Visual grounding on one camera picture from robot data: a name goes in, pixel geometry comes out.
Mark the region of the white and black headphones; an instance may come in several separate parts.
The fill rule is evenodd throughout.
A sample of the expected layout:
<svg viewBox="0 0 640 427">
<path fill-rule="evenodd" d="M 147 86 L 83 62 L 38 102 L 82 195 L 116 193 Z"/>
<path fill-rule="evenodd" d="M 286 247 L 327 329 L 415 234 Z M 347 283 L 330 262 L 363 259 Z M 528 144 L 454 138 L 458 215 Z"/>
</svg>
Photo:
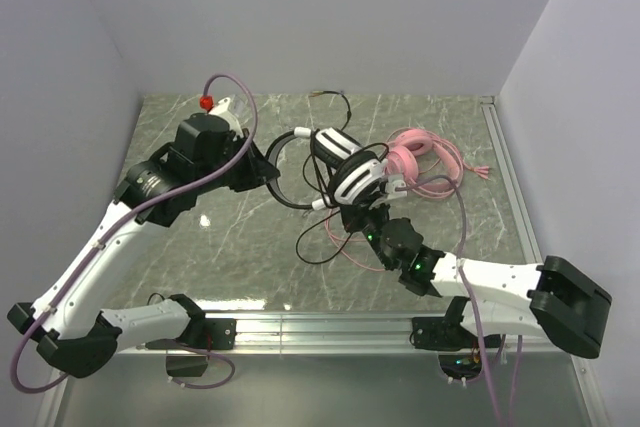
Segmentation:
<svg viewBox="0 0 640 427">
<path fill-rule="evenodd" d="M 313 131 L 297 127 L 272 142 L 266 158 L 276 164 L 281 150 L 295 139 L 309 142 L 310 154 L 332 172 L 327 184 L 321 185 L 320 197 L 309 204 L 295 204 L 282 193 L 279 183 L 267 184 L 271 195 L 282 205 L 304 211 L 319 211 L 345 205 L 377 206 L 383 203 L 383 182 L 389 174 L 388 161 L 381 160 L 344 131 L 325 128 Z"/>
</svg>

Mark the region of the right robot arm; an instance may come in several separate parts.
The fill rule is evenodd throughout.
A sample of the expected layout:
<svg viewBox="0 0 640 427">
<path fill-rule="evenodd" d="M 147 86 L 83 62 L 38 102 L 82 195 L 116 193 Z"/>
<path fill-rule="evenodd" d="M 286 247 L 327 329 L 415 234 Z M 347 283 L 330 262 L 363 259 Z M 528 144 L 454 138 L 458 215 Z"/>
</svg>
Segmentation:
<svg viewBox="0 0 640 427">
<path fill-rule="evenodd" d="M 347 206 L 346 232 L 360 233 L 387 271 L 417 296 L 449 297 L 445 316 L 414 339 L 427 350 L 457 351 L 472 339 L 522 335 L 547 339 L 574 356 L 599 357 L 611 295 L 566 259 L 492 263 L 427 247 L 406 218 L 389 207 Z"/>
</svg>

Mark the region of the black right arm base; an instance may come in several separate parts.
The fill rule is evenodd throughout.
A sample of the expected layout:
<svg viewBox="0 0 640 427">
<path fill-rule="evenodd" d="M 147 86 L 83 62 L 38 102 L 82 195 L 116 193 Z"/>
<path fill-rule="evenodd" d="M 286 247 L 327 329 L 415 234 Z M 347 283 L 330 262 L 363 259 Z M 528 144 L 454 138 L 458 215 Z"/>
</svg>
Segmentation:
<svg viewBox="0 0 640 427">
<path fill-rule="evenodd" d="M 413 317 L 409 342 L 417 350 L 435 352 L 445 378 L 462 384 L 481 377 L 483 361 L 478 337 L 444 317 Z"/>
</svg>

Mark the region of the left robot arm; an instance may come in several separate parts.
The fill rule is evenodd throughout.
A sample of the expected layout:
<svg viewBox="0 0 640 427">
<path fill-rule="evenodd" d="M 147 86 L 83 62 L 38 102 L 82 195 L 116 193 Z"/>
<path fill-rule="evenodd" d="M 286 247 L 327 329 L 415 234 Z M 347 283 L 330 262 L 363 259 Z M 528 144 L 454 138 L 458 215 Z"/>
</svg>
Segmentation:
<svg viewBox="0 0 640 427">
<path fill-rule="evenodd" d="M 188 351 L 206 342 L 204 311 L 184 294 L 137 308 L 104 304 L 128 269 L 200 196 L 219 188 L 245 192 L 279 176 L 227 114 L 193 114 L 173 141 L 133 165 L 90 240 L 64 274 L 33 302 L 14 304 L 9 322 L 33 341 L 40 357 L 63 378 L 86 378 L 118 352 L 156 341 Z"/>
</svg>

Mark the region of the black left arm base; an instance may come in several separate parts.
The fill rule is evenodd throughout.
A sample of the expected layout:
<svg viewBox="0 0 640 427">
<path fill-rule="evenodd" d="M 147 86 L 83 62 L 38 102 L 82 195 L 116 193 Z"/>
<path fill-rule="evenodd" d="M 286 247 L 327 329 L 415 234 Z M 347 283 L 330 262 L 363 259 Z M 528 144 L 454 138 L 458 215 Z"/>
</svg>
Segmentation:
<svg viewBox="0 0 640 427">
<path fill-rule="evenodd" d="M 231 351 L 235 345 L 236 321 L 205 317 L 188 327 L 177 339 L 160 339 L 147 342 L 147 350 L 164 350 L 165 370 L 169 381 L 184 389 L 205 390 L 229 383 L 236 372 L 234 362 L 223 351 Z M 214 373 L 216 366 L 227 367 L 225 375 L 216 374 L 215 380 L 203 384 L 206 373 Z"/>
</svg>

